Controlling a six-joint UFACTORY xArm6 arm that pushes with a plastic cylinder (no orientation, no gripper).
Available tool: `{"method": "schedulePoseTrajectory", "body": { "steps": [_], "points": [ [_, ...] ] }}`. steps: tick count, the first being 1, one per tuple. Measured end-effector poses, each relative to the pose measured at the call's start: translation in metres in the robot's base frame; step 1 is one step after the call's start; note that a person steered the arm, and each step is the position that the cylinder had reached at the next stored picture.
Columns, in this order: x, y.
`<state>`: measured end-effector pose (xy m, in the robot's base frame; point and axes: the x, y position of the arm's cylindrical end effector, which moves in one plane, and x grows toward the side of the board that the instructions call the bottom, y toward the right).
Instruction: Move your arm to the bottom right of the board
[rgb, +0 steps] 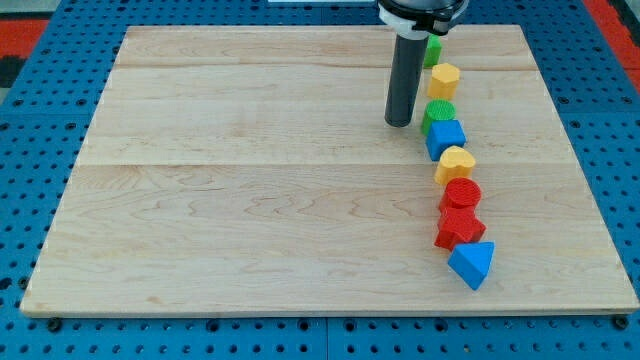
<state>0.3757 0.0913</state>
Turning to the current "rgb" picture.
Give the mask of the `black white robot arm flange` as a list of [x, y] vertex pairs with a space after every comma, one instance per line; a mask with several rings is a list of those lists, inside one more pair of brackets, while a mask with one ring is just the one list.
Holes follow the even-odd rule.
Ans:
[[408, 40], [443, 36], [462, 22], [469, 0], [377, 0], [380, 20]]

